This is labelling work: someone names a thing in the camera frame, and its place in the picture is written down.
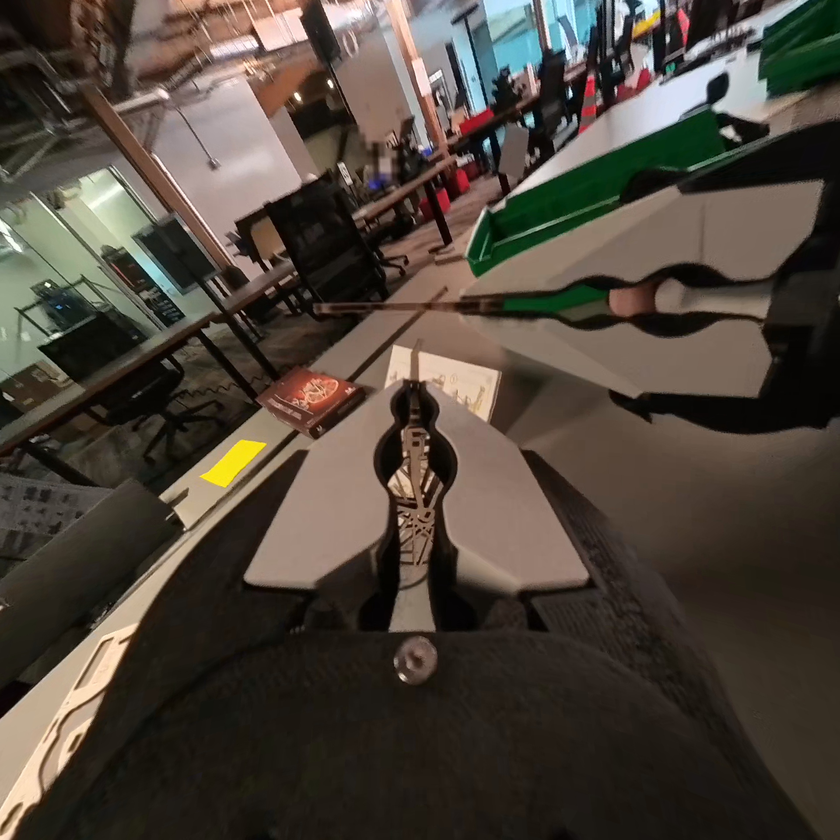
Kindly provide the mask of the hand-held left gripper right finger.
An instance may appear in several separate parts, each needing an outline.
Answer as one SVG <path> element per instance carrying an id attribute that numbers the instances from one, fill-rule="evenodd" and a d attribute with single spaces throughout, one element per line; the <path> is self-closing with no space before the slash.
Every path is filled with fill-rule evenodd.
<path id="1" fill-rule="evenodd" d="M 590 574 L 519 446 L 437 386 L 434 431 L 455 458 L 443 496 L 455 550 L 455 582 L 466 592 L 557 592 Z"/>

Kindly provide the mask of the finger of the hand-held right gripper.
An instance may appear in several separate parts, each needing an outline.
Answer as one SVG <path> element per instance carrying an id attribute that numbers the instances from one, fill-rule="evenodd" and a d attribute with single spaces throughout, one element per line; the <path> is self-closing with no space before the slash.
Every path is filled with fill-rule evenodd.
<path id="1" fill-rule="evenodd" d="M 663 281 L 655 310 L 823 310 L 822 270 L 781 275 L 812 239 L 823 193 L 822 181 L 703 193 L 673 185 L 628 205 L 586 206 L 494 245 L 493 266 L 459 302 L 492 310 L 517 297 Z"/>
<path id="2" fill-rule="evenodd" d="M 657 314 L 687 328 L 690 316 L 711 324 L 677 337 L 644 332 L 629 321 L 584 331 L 552 319 L 499 321 L 507 349 L 625 396 L 758 396 L 770 372 L 762 328 L 772 280 L 693 289 L 666 280 L 655 293 Z"/>

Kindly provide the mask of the long brown office table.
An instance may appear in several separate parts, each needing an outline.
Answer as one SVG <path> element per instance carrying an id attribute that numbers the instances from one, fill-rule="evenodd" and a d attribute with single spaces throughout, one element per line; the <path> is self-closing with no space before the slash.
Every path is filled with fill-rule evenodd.
<path id="1" fill-rule="evenodd" d="M 193 320 L 179 322 L 142 345 L 134 347 L 117 360 L 109 362 L 82 383 L 72 385 L 33 412 L 5 426 L 2 429 L 1 456 L 5 457 L 19 450 L 64 481 L 83 487 L 96 487 L 97 483 L 88 476 L 36 444 L 35 438 L 51 432 L 54 428 L 75 418 L 79 413 L 85 412 L 98 403 L 100 394 L 119 385 L 140 368 L 171 356 L 193 338 L 200 340 L 205 350 L 224 369 L 232 382 L 246 394 L 249 400 L 255 402 L 256 391 L 250 381 L 244 378 L 231 360 L 205 334 L 205 330 L 214 322 L 226 324 L 266 377 L 270 381 L 278 379 L 280 377 L 278 369 L 238 324 L 235 318 L 236 313 L 236 309 L 230 311 L 220 308 Z"/>

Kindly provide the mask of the black office chair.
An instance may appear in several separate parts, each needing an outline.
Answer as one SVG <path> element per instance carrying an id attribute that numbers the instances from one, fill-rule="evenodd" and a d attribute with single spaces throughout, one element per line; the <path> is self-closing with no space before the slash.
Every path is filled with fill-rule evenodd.
<path id="1" fill-rule="evenodd" d="M 186 394 L 182 389 L 185 370 L 174 357 L 156 360 L 130 372 L 120 381 L 103 390 L 96 401 L 81 408 L 81 412 L 105 427 L 131 425 L 133 431 L 153 417 L 161 419 L 161 427 L 145 446 L 142 457 L 154 464 L 153 453 L 163 447 L 167 457 L 173 456 L 175 437 L 192 424 L 215 424 L 223 429 L 226 423 L 220 416 L 224 406 L 209 400 L 180 411 L 172 409 Z"/>

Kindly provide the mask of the black cardboard box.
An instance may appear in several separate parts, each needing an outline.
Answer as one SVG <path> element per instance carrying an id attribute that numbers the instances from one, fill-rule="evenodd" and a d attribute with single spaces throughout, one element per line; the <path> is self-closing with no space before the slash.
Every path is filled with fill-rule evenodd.
<path id="1" fill-rule="evenodd" d="M 182 532 L 173 508 L 128 480 L 9 571 L 1 583 L 2 689 Z"/>

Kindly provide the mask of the black mesh chair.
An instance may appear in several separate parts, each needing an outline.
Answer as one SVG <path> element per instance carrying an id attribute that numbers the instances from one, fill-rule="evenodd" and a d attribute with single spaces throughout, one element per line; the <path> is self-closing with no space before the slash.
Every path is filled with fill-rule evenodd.
<path id="1" fill-rule="evenodd" d="M 302 183 L 263 208 L 314 302 L 390 297 L 384 267 L 355 223 L 346 192 L 330 175 Z"/>

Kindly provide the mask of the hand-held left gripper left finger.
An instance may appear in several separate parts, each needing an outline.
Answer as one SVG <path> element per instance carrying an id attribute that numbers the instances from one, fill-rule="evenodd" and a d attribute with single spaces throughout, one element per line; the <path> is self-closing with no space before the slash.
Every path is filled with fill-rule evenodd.
<path id="1" fill-rule="evenodd" d="M 396 528 L 387 480 L 402 456 L 393 408 L 405 385 L 376 393 L 314 442 L 245 572 L 258 589 L 373 594 Z"/>

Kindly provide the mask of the yellow sticky note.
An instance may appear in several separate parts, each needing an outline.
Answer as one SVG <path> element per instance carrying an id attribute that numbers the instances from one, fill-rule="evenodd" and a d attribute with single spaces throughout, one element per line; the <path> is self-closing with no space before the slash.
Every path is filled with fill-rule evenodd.
<path id="1" fill-rule="evenodd" d="M 214 487 L 228 488 L 265 448 L 264 442 L 240 439 L 200 478 Z"/>

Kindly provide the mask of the green plastic bin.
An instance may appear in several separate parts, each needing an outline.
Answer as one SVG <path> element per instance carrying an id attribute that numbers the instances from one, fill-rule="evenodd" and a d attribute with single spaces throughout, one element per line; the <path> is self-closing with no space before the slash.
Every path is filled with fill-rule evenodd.
<path id="1" fill-rule="evenodd" d="M 837 81 L 839 2 L 806 2 L 765 28 L 758 76 L 769 98 Z"/>
<path id="2" fill-rule="evenodd" d="M 479 278 L 513 256 L 610 213 L 637 174 L 684 171 L 724 151 L 718 116 L 704 108 L 546 182 L 508 194 L 479 216 L 465 260 Z"/>

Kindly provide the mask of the wooden model parts sheet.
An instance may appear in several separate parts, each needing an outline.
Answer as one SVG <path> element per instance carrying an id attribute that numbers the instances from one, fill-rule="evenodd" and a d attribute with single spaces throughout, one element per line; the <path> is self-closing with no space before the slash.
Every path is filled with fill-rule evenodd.
<path id="1" fill-rule="evenodd" d="M 21 822 L 78 751 L 139 625 L 103 635 L 58 708 L 1 808 L 1 838 L 14 838 Z"/>

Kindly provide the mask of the paper instruction sheet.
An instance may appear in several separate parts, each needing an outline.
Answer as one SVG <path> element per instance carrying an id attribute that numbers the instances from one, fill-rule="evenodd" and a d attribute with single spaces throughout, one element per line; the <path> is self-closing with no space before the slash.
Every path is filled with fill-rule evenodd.
<path id="1" fill-rule="evenodd" d="M 423 350 L 416 361 L 421 382 L 436 386 L 483 421 L 490 421 L 501 384 L 499 371 Z"/>

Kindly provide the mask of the red model kit box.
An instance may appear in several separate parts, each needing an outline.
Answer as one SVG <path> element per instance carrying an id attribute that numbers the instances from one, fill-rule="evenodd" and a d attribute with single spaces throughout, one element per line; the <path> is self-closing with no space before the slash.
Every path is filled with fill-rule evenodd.
<path id="1" fill-rule="evenodd" d="M 363 387 L 296 366 L 257 397 L 257 403 L 300 434 L 319 439 L 366 399 Z"/>

